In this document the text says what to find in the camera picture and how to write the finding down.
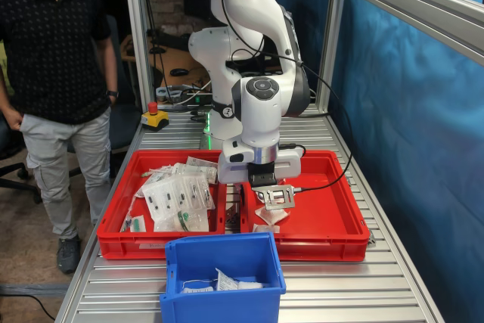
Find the black shirt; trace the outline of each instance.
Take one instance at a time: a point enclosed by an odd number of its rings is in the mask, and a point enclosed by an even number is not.
[[[12,106],[66,124],[109,106],[94,40],[110,36],[101,0],[0,0]]]

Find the blue bin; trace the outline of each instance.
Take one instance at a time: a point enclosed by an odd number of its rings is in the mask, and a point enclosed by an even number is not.
[[[160,295],[163,323],[277,323],[286,283],[272,233],[182,238],[166,244],[165,252],[166,292]],[[264,288],[181,292],[184,283],[191,289],[214,287],[216,268],[230,278],[256,281]]]

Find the person's arm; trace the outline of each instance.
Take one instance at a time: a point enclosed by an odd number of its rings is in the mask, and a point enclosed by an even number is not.
[[[5,78],[3,77],[2,66],[0,66],[0,110],[5,116],[8,125],[12,130],[20,130],[23,116],[16,111],[8,100],[7,86],[5,85]]]
[[[101,41],[96,41],[98,48],[98,57],[103,71],[104,78],[106,79],[106,87],[108,91],[118,91],[118,74],[116,65],[116,55],[114,54],[113,42],[111,37],[108,37]],[[114,105],[116,98],[114,96],[109,97],[111,99],[111,105]]]
[[[102,0],[94,0],[96,18],[91,30],[91,36],[96,42],[98,60],[101,72],[106,79],[108,91],[118,91],[118,76],[116,55],[114,54],[113,42],[111,41],[111,29],[107,21],[106,11]],[[111,105],[116,102],[114,96],[110,96]]]

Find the red plastic crate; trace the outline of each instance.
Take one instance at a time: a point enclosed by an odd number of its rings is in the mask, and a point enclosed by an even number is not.
[[[298,187],[318,187],[334,181],[343,172],[332,151],[308,151],[301,159],[302,174],[287,179]],[[294,196],[295,208],[277,225],[275,234],[281,260],[362,261],[370,232],[361,215],[346,178],[319,191]],[[266,225],[255,211],[264,204],[248,183],[240,215],[240,232],[252,232],[254,223]]]
[[[219,155],[220,151],[136,151],[128,162],[98,228],[98,240],[103,257],[106,259],[164,259],[167,242],[187,236],[224,234],[226,185],[210,185],[210,193],[216,208],[208,211],[209,232],[153,232],[154,221],[144,198],[136,199],[132,216],[144,216],[147,232],[119,232],[133,195],[147,180],[147,177],[142,178],[141,174],[150,168],[186,163],[188,157],[216,163]]]

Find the black chair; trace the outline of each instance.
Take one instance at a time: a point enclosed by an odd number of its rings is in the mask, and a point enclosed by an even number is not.
[[[3,151],[10,141],[11,137],[11,130],[8,127],[7,122],[0,116],[0,151]],[[17,189],[18,191],[30,191],[33,192],[33,200],[36,204],[42,203],[42,198],[40,197],[40,193],[37,190],[37,187],[33,185],[27,185],[25,183],[19,183],[10,181],[8,179],[3,179],[4,175],[14,172],[18,170],[17,175],[19,178],[27,180],[29,178],[29,173],[23,163],[13,164],[11,166],[4,166],[0,168],[0,188],[10,188],[10,189]]]
[[[133,95],[131,84],[126,78],[126,74],[124,72],[121,52],[119,50],[119,38],[116,20],[111,16],[107,17],[107,20],[111,28],[111,39],[113,40],[118,71],[119,97],[116,105],[111,111],[109,132],[111,150],[115,151],[117,149],[128,147],[131,144],[141,120],[141,111],[135,106],[135,96]],[[67,150],[70,153],[75,153],[74,147],[71,143],[69,143]],[[126,152],[117,154],[111,153],[111,177],[116,176],[116,171],[121,167],[125,155]],[[78,174],[81,174],[81,169],[75,168],[69,172],[69,177],[73,177]]]

